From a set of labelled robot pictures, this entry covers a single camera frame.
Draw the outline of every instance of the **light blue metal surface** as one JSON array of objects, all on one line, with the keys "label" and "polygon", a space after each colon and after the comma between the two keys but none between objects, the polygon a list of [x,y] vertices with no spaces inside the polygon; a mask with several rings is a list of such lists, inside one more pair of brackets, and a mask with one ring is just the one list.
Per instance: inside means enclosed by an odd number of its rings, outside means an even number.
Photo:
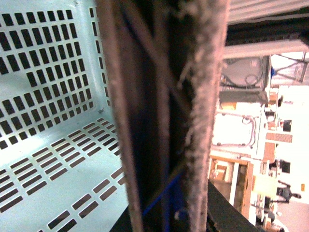
[{"label": "light blue metal surface", "polygon": [[0,231],[109,231],[127,199],[94,1],[0,4]]}]

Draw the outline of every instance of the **blue cable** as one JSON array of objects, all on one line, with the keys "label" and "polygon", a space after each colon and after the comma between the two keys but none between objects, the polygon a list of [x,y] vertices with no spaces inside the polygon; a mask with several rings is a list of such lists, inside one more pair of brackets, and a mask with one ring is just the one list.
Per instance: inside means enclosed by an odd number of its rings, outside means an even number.
[{"label": "blue cable", "polygon": [[273,67],[271,67],[270,79],[272,79],[272,77],[275,76],[275,75],[277,75],[277,72],[276,72],[276,70]]},{"label": "blue cable", "polygon": [[160,193],[160,195],[144,210],[143,216],[145,216],[154,206],[161,200],[162,196],[172,187],[180,178],[182,173],[179,173],[167,186],[166,188]]}]

